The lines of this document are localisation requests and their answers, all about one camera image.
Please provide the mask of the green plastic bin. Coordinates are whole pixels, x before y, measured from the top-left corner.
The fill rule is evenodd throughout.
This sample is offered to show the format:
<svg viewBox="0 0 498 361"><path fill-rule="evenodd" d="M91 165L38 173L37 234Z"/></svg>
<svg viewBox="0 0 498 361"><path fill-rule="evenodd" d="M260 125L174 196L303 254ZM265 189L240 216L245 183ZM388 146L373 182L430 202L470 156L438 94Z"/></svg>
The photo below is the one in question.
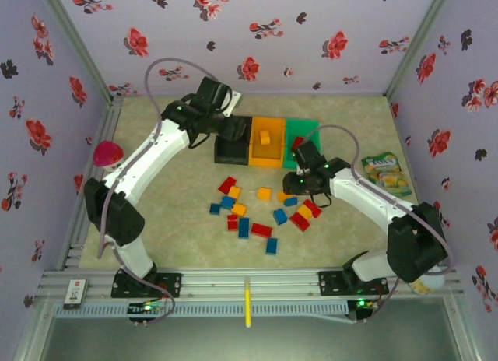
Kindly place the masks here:
<svg viewBox="0 0 498 361"><path fill-rule="evenodd" d="M316 120L306 120L297 118L288 118L286 120L286 137L285 137L285 155L283 167L286 169L295 169L296 162L293 159L291 148L296 138L306 138L312 131L319 127Z"/></svg>

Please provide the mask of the yellow plastic bin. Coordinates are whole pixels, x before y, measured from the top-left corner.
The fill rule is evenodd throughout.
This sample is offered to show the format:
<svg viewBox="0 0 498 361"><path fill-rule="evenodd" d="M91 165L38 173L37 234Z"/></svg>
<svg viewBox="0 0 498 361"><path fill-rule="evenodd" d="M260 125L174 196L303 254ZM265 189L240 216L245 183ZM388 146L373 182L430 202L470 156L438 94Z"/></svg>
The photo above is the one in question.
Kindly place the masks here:
<svg viewBox="0 0 498 361"><path fill-rule="evenodd" d="M261 132L267 131L270 143L261 143ZM253 117L249 145L249 165L280 168L286 146L286 120L278 117Z"/></svg>

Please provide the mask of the black plastic bin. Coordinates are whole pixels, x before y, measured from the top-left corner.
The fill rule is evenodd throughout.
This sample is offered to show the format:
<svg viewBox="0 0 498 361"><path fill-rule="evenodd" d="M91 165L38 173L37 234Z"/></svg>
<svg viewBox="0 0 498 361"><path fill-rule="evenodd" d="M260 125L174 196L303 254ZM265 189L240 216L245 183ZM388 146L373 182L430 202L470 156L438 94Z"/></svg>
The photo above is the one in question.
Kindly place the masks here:
<svg viewBox="0 0 498 361"><path fill-rule="evenodd" d="M247 166L249 161L249 146L251 140L252 117L242 116L246 128L236 141L228 141L216 137L214 143L214 163Z"/></svg>

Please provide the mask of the green yellow snack packet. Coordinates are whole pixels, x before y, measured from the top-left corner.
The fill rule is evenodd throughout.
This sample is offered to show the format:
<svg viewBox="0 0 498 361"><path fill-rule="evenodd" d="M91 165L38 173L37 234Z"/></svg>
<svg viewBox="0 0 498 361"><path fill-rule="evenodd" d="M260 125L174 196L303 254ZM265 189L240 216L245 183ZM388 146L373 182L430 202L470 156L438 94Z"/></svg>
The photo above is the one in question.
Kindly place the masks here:
<svg viewBox="0 0 498 361"><path fill-rule="evenodd" d="M361 159L361 163L368 180L387 193L399 198L412 193L394 153L383 152L377 156L367 156Z"/></svg>

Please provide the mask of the yellow pen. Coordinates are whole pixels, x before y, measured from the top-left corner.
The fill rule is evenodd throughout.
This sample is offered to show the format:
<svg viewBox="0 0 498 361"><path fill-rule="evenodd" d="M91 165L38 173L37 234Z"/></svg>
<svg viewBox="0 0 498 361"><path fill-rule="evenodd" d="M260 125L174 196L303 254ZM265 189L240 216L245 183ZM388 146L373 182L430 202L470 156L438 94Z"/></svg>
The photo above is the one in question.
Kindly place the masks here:
<svg viewBox="0 0 498 361"><path fill-rule="evenodd" d="M251 283L250 278L244 278L244 322L246 328L252 325L252 306L251 306Z"/></svg>

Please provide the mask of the controller board with green light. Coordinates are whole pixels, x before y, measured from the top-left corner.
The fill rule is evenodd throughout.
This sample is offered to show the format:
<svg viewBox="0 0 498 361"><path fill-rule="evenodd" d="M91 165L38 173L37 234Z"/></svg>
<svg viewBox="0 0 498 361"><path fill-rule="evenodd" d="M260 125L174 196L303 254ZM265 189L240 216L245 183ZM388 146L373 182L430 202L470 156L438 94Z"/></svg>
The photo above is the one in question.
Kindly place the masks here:
<svg viewBox="0 0 498 361"><path fill-rule="evenodd" d="M145 301L130 303L126 315L128 319L137 324L148 324L165 313L164 302Z"/></svg>
<svg viewBox="0 0 498 361"><path fill-rule="evenodd" d="M353 321L366 321L371 318L378 310L379 300L349 300L347 302L349 314L348 317Z"/></svg>

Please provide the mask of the white yellow round object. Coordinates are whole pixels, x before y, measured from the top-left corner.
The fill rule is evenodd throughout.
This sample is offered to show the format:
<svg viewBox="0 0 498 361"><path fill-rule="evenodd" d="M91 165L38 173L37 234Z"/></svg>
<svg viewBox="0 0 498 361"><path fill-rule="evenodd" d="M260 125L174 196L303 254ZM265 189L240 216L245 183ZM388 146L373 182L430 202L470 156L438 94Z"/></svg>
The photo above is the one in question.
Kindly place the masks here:
<svg viewBox="0 0 498 361"><path fill-rule="evenodd" d="M409 283L409 288L416 294L428 295L435 293L438 289L444 287L445 277L442 274L442 268L434 266L429 270L436 275L429 275L428 273L421 275L414 282Z"/></svg>

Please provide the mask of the white card box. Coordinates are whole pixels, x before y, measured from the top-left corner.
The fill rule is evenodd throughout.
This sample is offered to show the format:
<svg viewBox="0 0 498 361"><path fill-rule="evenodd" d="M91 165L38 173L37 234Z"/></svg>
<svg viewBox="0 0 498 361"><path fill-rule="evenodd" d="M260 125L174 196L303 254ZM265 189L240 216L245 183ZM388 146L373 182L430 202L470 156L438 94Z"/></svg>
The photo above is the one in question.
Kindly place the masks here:
<svg viewBox="0 0 498 361"><path fill-rule="evenodd" d="M65 310L79 309L86 295L88 279L71 279L65 294L63 308Z"/></svg>

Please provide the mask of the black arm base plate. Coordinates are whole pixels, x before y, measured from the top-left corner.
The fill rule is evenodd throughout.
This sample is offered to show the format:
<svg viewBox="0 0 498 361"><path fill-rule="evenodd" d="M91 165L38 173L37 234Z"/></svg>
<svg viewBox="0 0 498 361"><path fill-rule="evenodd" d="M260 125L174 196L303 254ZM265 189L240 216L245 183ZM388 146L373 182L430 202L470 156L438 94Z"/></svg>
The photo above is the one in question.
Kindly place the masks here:
<svg viewBox="0 0 498 361"><path fill-rule="evenodd" d="M173 298L178 298L180 295L182 279L182 274L180 273L153 272L149 273L145 279L153 285L168 291ZM137 281L123 270L119 270L114 276L110 296L118 299L157 299L166 295L158 289Z"/></svg>
<svg viewBox="0 0 498 361"><path fill-rule="evenodd" d="M317 277L322 296L384 296L389 293L388 282L384 278L369 282L348 283L343 271L321 271L318 272Z"/></svg>

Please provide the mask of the aluminium frame rail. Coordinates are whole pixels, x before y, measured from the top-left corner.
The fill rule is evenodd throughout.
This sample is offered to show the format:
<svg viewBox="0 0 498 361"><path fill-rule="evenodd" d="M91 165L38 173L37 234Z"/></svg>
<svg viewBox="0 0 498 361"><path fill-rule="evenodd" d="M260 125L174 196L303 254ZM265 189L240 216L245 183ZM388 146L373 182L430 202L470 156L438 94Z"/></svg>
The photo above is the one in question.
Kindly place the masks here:
<svg viewBox="0 0 498 361"><path fill-rule="evenodd" d="M183 301L240 300L246 286L255 300L318 300L322 279L317 269L187 269L182 271L179 299ZM36 297L62 299L69 281L85 279L87 297L107 299L115 272L69 269L45 272L34 293Z"/></svg>

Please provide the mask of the aluminium corner post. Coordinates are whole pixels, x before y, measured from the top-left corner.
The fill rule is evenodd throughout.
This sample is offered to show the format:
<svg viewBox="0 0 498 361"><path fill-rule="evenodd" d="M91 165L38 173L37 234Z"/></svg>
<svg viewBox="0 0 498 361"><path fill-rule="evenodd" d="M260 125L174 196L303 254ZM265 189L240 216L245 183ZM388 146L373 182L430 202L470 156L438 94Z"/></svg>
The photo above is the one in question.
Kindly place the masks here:
<svg viewBox="0 0 498 361"><path fill-rule="evenodd" d="M101 96L105 99L106 104L111 105L114 98L110 95L103 76L96 66L87 46L73 23L68 11L64 7L62 0L43 0L44 4L54 15L57 24L61 27L65 38L70 43L72 50L77 55L81 65L85 69L93 84L99 90Z"/></svg>
<svg viewBox="0 0 498 361"><path fill-rule="evenodd" d="M438 20L438 17L443 12L445 5L448 0L432 0L430 7L428 8L423 20L419 24L416 33L411 39L410 45L407 51L403 55L403 58L397 67L391 81L388 84L384 96L390 100L395 94L397 88L401 85L401 82L405 78L406 74L409 72L409 68L416 59L416 55L424 46L427 37L430 35L433 26Z"/></svg>

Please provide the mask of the aluminium side rail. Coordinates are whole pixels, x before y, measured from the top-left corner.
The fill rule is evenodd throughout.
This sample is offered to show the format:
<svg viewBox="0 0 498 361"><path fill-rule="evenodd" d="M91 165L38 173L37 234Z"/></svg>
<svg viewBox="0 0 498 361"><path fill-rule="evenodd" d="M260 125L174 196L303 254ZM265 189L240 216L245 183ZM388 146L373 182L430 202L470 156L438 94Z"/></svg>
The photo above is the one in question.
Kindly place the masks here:
<svg viewBox="0 0 498 361"><path fill-rule="evenodd" d="M90 146L89 161L86 164L82 177L82 184L77 194L75 208L72 212L68 225L68 231L64 238L61 254L56 264L57 271L65 269L79 268L79 261L85 247L87 234L90 227L86 211L86 201L84 196L84 185L91 177L98 180L103 178L103 169L99 169L93 164L93 154L98 144L103 140L111 140L117 129L117 123L121 114L123 97L113 97L111 103L103 109L101 120Z"/></svg>

